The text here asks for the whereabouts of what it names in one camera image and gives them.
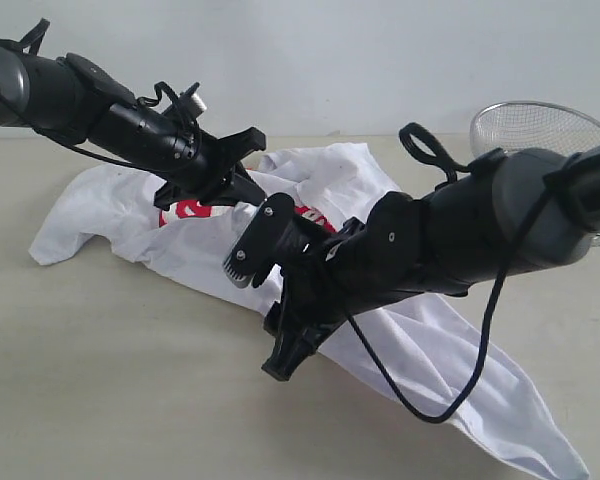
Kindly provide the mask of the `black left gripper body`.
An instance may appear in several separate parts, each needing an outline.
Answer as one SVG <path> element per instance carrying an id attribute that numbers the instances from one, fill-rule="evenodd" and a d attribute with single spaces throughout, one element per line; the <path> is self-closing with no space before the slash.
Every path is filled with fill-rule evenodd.
<path id="1" fill-rule="evenodd" d="M 233 167 L 244 167 L 242 160 L 266 149 L 265 134 L 255 127 L 223 138 L 201 133 L 201 143 L 187 165 L 165 176 L 166 183 L 154 194 L 159 209 L 185 200 L 203 206 L 234 206 L 224 196 Z"/>

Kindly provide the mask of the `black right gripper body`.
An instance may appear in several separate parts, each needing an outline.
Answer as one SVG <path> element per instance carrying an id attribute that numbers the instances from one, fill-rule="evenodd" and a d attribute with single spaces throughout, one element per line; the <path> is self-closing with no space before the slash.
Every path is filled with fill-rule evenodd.
<path id="1" fill-rule="evenodd" d="M 300 219 L 305 240 L 282 265 L 282 293 L 265 316 L 275 331 L 300 329 L 304 323 L 346 321 L 347 314 L 375 308 L 371 262 L 361 242 L 366 225 L 349 219 L 337 232 Z"/>

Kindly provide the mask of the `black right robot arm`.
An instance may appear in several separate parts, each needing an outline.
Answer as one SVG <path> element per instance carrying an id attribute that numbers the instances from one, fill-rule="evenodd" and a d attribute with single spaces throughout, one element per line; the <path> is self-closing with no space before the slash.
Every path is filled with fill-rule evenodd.
<path id="1" fill-rule="evenodd" d="M 264 327 L 274 349 L 264 370 L 279 381 L 349 318 L 424 293 L 461 297 L 507 275 L 572 264 L 600 233 L 600 146 L 568 156 L 495 149 L 464 168 L 443 151 L 446 181 L 416 199 L 390 191 L 365 220 L 331 233 L 270 196 L 255 224 L 262 272 L 279 266 L 281 298 Z"/>

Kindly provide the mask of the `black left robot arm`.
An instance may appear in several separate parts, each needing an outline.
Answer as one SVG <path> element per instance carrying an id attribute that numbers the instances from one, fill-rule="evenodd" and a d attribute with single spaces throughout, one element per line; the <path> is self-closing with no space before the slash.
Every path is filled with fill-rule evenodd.
<path id="1" fill-rule="evenodd" d="M 195 86 L 154 89 L 137 97 L 80 55 L 47 59 L 0 41 L 0 127 L 29 127 L 73 151 L 89 141 L 107 151 L 105 161 L 158 176 L 161 210 L 184 200 L 259 205 L 265 193 L 242 161 L 265 149 L 265 134 L 250 127 L 216 138 L 200 128 Z"/>

